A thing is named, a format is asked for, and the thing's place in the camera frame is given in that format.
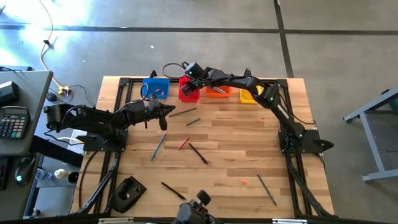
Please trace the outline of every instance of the blue container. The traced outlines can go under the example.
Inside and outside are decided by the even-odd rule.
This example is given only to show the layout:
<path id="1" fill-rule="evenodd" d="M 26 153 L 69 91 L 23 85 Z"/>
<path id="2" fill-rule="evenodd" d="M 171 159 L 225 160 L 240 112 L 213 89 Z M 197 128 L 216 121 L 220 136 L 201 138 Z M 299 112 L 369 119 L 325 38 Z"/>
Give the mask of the blue container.
<path id="1" fill-rule="evenodd" d="M 147 95 L 147 98 L 149 98 L 151 93 L 156 94 L 156 98 L 158 99 L 166 99 L 167 95 L 169 94 L 169 86 L 170 86 L 170 80 L 168 78 L 145 78 L 142 80 L 142 84 L 148 84 L 149 86 L 149 92 Z M 147 87 L 144 85 L 142 87 L 141 94 L 142 96 L 145 96 L 147 93 Z"/>

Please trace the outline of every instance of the computer mouse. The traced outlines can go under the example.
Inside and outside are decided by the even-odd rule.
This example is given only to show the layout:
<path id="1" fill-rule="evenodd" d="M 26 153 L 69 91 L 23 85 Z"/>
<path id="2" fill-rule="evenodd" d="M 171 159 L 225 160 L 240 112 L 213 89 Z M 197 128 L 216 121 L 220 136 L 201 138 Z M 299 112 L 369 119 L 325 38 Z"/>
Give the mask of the computer mouse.
<path id="1" fill-rule="evenodd" d="M 57 100 L 57 96 L 54 93 L 48 92 L 47 96 L 45 96 L 45 98 L 49 101 L 49 102 L 54 102 Z"/>
<path id="2" fill-rule="evenodd" d="M 20 186 L 29 184 L 33 177 L 33 170 L 35 166 L 35 154 L 23 157 L 15 170 L 15 183 Z"/>

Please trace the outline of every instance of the black box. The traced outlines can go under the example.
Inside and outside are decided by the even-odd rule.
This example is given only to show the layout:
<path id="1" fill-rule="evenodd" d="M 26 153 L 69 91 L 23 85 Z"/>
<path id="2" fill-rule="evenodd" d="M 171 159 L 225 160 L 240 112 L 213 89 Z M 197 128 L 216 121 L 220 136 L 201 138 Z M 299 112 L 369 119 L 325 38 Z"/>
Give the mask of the black box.
<path id="1" fill-rule="evenodd" d="M 0 106 L 19 100 L 18 85 L 12 81 L 0 84 Z"/>

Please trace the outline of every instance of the black cable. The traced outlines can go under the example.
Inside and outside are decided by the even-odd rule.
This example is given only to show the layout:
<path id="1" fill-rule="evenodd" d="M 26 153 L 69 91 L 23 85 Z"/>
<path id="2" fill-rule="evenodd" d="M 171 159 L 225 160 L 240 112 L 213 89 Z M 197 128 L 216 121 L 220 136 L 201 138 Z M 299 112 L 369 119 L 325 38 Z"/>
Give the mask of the black cable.
<path id="1" fill-rule="evenodd" d="M 147 93 L 145 94 L 145 96 L 142 96 L 142 89 L 143 89 L 144 86 L 147 86 Z M 141 98 L 142 98 L 141 101 L 142 100 L 149 101 L 149 100 L 146 99 L 147 96 L 148 96 L 148 93 L 149 93 L 149 85 L 146 84 L 146 83 L 142 84 L 141 89 L 139 90 L 139 94 L 141 95 Z"/>
<path id="2" fill-rule="evenodd" d="M 326 171 L 326 166 L 325 166 L 325 161 L 322 159 L 322 157 L 319 155 L 319 154 L 317 154 L 317 153 L 314 153 L 319 159 L 321 159 L 321 161 L 322 161 L 322 164 L 323 164 L 323 169 Z"/>
<path id="3" fill-rule="evenodd" d="M 59 95 L 59 93 L 58 93 L 57 91 L 55 91 L 55 90 L 53 90 L 53 89 L 51 89 L 51 88 L 49 88 L 49 90 L 51 90 L 51 91 L 53 91 L 55 94 Z M 58 99 L 58 98 L 57 98 L 57 100 L 58 100 L 59 102 L 62 102 L 62 103 L 69 103 L 69 102 L 71 102 L 71 100 L 73 99 L 73 92 L 71 91 L 71 92 L 69 93 L 69 95 L 70 95 L 70 98 L 68 99 L 68 101 L 63 101 L 63 100 L 60 100 L 60 99 Z"/>
<path id="4" fill-rule="evenodd" d="M 88 101 L 91 105 L 96 106 L 94 103 L 92 103 L 92 102 L 90 101 L 90 99 L 88 99 L 88 96 L 87 96 L 87 89 L 86 89 L 84 86 L 82 86 L 82 85 L 72 85 L 72 86 L 70 86 L 69 88 L 72 88 L 72 87 L 80 87 L 80 88 L 84 89 L 87 101 Z"/>
<path id="5" fill-rule="evenodd" d="M 11 69 L 11 68 L 0 66 L 0 72 L 15 72 L 15 71 L 22 72 L 19 69 Z"/>
<path id="6" fill-rule="evenodd" d="M 186 67 L 183 66 L 184 63 L 188 64 L 187 62 L 182 62 L 182 65 L 180 65 L 179 63 L 168 63 L 168 64 L 166 64 L 165 66 L 163 66 L 163 68 L 162 68 L 162 74 L 163 74 L 165 77 L 167 77 L 167 78 L 181 78 L 181 77 L 184 77 L 185 74 L 182 75 L 182 76 L 180 76 L 180 77 L 171 77 L 171 76 L 168 76 L 168 75 L 166 75 L 166 74 L 164 73 L 164 69 L 165 69 L 166 67 L 170 66 L 170 65 L 176 65 L 176 66 L 179 66 L 180 68 L 182 68 L 182 69 L 185 70 Z"/>
<path id="7" fill-rule="evenodd" d="M 79 203 L 79 209 L 81 209 L 81 183 L 83 183 L 83 179 L 85 177 L 86 174 L 86 170 L 87 170 L 87 166 L 88 164 L 91 162 L 91 160 L 93 159 L 93 157 L 95 156 L 95 154 L 97 154 L 98 151 L 95 151 L 94 153 L 92 153 L 92 155 L 88 158 L 87 163 L 85 165 L 85 168 L 83 169 L 83 172 L 81 173 L 81 178 L 80 178 L 80 184 L 79 184 L 79 196 L 78 196 L 78 203 Z"/>
<path id="8" fill-rule="evenodd" d="M 288 107 L 287 107 L 287 103 L 286 103 L 284 97 L 283 97 L 279 92 L 278 92 L 278 95 L 280 96 L 280 98 L 281 98 L 282 101 L 284 102 L 285 108 L 288 108 Z M 308 122 L 302 121 L 300 118 L 298 118 L 298 117 L 296 117 L 296 115 L 294 115 L 294 113 L 293 113 L 292 110 L 287 109 L 287 111 L 289 111 L 289 113 L 291 113 L 292 116 L 293 116 L 295 119 L 301 121 L 301 122 L 304 123 L 304 124 L 316 124 L 316 123 L 317 123 L 315 120 L 312 120 L 312 121 L 313 121 L 312 123 L 308 123 Z"/>
<path id="9" fill-rule="evenodd" d="M 68 113 L 70 113 L 72 110 L 77 109 L 77 108 L 84 108 L 84 107 L 83 107 L 83 106 L 74 106 L 74 107 L 70 108 L 70 109 L 65 113 L 65 115 L 63 116 L 61 125 L 63 125 L 63 122 L 65 121 L 65 118 L 67 117 Z"/>
<path id="10" fill-rule="evenodd" d="M 76 146 L 76 145 L 79 145 L 79 144 L 84 144 L 84 143 L 70 144 L 70 143 L 67 142 L 67 141 L 59 140 L 59 139 L 57 139 L 56 137 L 54 137 L 54 136 L 52 136 L 51 134 L 49 134 L 49 133 L 52 132 L 52 131 L 54 131 L 54 130 L 47 131 L 47 132 L 44 133 L 44 135 L 45 135 L 45 136 L 48 136 L 48 137 L 51 137 L 51 138 L 53 138 L 53 139 L 56 140 L 56 141 L 60 141 L 60 142 L 67 143 L 67 144 L 70 145 L 70 146 Z"/>

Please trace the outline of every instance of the red pencil holder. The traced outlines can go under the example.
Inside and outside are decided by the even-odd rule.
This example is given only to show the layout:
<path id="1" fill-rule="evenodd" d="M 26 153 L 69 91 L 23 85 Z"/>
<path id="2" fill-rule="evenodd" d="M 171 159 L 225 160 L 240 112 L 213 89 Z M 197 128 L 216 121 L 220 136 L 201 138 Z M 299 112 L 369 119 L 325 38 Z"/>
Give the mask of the red pencil holder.
<path id="1" fill-rule="evenodd" d="M 200 98 L 200 90 L 194 90 L 191 95 L 189 96 L 185 96 L 182 93 L 181 87 L 184 86 L 184 84 L 186 84 L 187 82 L 189 82 L 189 78 L 188 77 L 181 77 L 180 78 L 180 88 L 178 91 L 178 98 L 182 101 L 182 102 L 197 102 Z"/>

